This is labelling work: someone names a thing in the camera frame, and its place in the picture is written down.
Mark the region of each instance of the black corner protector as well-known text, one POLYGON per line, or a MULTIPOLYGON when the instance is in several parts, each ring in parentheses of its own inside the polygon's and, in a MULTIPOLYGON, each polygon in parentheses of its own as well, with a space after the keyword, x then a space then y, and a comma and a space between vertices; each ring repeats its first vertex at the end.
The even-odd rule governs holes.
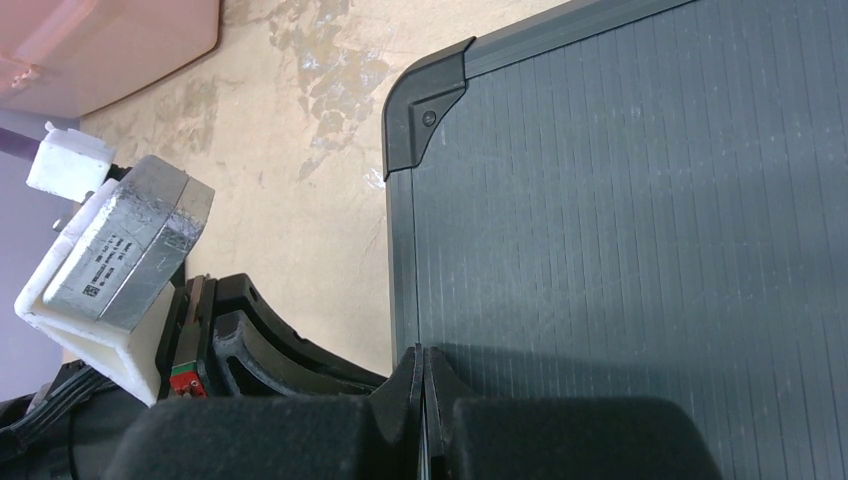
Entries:
POLYGON ((442 117, 465 93, 465 50, 475 37, 409 66, 383 106, 383 179, 415 168, 442 117))

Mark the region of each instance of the white plastic connector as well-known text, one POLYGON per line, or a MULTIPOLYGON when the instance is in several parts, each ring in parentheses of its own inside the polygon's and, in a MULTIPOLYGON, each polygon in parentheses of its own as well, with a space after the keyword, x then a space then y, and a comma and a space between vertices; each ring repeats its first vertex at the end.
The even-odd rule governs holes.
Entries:
POLYGON ((155 355, 174 287, 168 283, 132 332, 49 308, 44 290, 106 204, 118 182, 108 180, 68 222, 15 301, 15 312, 147 405, 156 403, 161 378, 155 355))
POLYGON ((115 150, 77 130, 59 130, 50 122, 45 128, 47 136, 38 147, 27 185, 82 203, 103 184, 115 150))

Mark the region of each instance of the ribbed gray surface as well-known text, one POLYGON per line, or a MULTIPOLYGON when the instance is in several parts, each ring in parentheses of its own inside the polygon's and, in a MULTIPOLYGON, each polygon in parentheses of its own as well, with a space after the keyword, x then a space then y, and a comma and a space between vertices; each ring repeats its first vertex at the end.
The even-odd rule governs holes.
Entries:
POLYGON ((846 25, 699 0, 471 80, 412 173, 422 343, 673 400, 727 478, 844 478, 846 25))

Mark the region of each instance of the stained floor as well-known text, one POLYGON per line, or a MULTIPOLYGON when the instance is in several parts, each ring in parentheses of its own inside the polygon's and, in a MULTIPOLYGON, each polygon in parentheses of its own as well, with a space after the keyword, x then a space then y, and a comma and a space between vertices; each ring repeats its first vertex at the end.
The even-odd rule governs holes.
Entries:
POLYGON ((216 190, 189 275, 245 272, 299 333, 391 370, 380 112, 413 61, 561 0, 224 0, 217 48, 82 130, 216 190))

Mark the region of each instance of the pink plastic bin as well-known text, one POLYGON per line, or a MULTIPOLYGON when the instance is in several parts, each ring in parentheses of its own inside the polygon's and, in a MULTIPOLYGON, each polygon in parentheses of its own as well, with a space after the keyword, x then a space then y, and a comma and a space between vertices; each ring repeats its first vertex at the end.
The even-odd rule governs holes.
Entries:
POLYGON ((3 0, 0 107, 73 118, 218 41, 220 0, 3 0))

